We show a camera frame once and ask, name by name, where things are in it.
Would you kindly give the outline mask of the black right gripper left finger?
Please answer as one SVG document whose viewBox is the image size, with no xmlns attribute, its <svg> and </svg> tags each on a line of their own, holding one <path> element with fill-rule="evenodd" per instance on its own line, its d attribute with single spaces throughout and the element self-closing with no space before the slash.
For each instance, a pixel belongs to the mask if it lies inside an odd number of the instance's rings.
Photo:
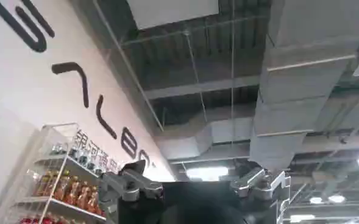
<svg viewBox="0 0 359 224">
<path fill-rule="evenodd" d="M 117 173 L 105 172 L 99 176 L 99 201 L 116 202 L 119 198 L 135 202 L 140 194 L 149 199 L 163 197 L 163 184 L 143 176 L 146 160 L 128 163 Z"/>
</svg>

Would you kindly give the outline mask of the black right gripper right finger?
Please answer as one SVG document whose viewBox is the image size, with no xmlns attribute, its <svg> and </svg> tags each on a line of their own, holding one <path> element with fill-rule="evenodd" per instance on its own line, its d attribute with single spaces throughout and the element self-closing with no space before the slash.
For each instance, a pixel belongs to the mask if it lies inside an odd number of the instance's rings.
<svg viewBox="0 0 359 224">
<path fill-rule="evenodd" d="M 243 177 L 230 182 L 230 188 L 240 198 L 253 197 L 260 200 L 270 200 L 277 185 L 274 183 L 277 176 L 265 169 L 256 167 Z"/>
</svg>

